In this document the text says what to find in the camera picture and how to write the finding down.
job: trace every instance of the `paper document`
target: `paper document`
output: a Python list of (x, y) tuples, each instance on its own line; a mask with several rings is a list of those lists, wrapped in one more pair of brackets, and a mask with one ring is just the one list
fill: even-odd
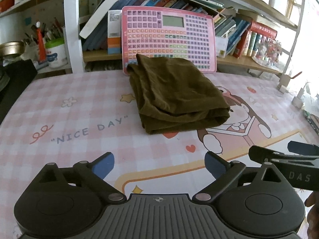
[(225, 57), (227, 50), (228, 38), (215, 37), (216, 56)]

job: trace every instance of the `cartoon dog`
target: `cartoon dog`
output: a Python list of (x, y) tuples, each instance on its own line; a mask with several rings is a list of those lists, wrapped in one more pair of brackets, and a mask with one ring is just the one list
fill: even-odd
[(230, 106), (230, 118), (215, 128), (197, 130), (199, 140), (207, 150), (216, 154), (223, 151), (257, 144), (271, 137), (269, 126), (239, 96), (232, 95), (227, 89), (218, 86)]

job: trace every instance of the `box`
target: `box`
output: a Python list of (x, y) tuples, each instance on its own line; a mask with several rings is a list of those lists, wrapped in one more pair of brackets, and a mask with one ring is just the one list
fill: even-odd
[(107, 53), (121, 53), (122, 10), (109, 10), (107, 17)]

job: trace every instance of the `hand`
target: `hand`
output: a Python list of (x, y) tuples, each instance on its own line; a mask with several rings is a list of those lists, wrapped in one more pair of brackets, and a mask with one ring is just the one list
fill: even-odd
[(307, 235), (308, 239), (319, 239), (319, 192), (313, 191), (305, 201), (306, 207), (311, 207), (307, 215), (309, 224)]

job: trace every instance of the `white shelf frame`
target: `white shelf frame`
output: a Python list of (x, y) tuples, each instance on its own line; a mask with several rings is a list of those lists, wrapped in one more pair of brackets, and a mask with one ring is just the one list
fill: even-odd
[[(230, 0), (234, 3), (240, 4), (242, 6), (245, 6), (253, 11), (256, 11), (265, 17), (278, 22), (277, 19), (275, 19), (273, 16), (261, 11), (260, 9), (254, 7), (251, 4), (248, 4), (246, 2), (243, 2), (241, 0)], [(89, 11), (90, 14), (94, 11), (95, 7), (97, 6), (97, 0), (89, 0)], [(289, 29), (292, 29), (296, 31), (295, 40), (293, 42), (293, 45), (291, 47), (290, 51), (284, 50), (284, 53), (289, 55), (288, 61), (286, 63), (285, 69), (283, 73), (286, 73), (291, 56), (293, 54), (293, 51), (296, 46), (297, 38), (300, 33), (300, 25), (302, 22), (302, 15), (304, 12), (304, 6), (305, 6), (305, 0), (302, 0), (301, 12), (300, 12), (300, 18), (298, 23), (298, 28), (292, 28), (288, 24), (284, 24), (282, 22), (279, 22), (282, 26), (287, 27)], [(70, 53), (70, 61), (72, 66), (73, 73), (75, 72), (84, 72), (85, 69), (85, 62), (83, 61), (83, 53), (82, 53), (82, 47), (81, 47), (81, 40), (79, 38), (79, 24), (83, 21), (83, 19), (79, 18), (79, 0), (64, 0), (64, 15), (65, 15), (65, 26), (66, 26), (66, 36), (67, 36), (67, 42), (68, 42), (68, 49)]]

